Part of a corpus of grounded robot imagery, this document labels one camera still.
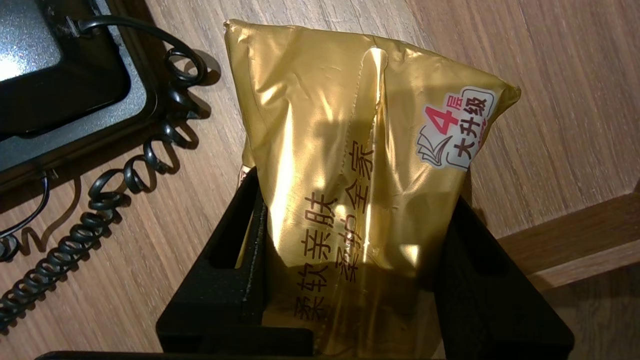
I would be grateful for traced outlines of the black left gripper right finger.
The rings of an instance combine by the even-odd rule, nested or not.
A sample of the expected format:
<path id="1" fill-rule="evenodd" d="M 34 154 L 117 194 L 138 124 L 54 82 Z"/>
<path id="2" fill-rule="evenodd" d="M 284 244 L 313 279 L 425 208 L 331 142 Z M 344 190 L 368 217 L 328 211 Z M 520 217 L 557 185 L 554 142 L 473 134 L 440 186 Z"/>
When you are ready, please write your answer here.
<path id="1" fill-rule="evenodd" d="M 434 280 L 448 360 L 566 360 L 574 333 L 459 198 Z"/>

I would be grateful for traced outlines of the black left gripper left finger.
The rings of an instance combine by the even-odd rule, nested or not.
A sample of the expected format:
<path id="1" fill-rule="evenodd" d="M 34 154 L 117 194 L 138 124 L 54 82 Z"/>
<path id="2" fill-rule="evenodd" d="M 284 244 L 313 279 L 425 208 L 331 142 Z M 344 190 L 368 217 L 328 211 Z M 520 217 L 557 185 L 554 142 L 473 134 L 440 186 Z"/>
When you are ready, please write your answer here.
<path id="1" fill-rule="evenodd" d="M 156 323 L 164 353 L 311 357 L 313 332 L 265 326 L 268 211 L 251 169 Z"/>

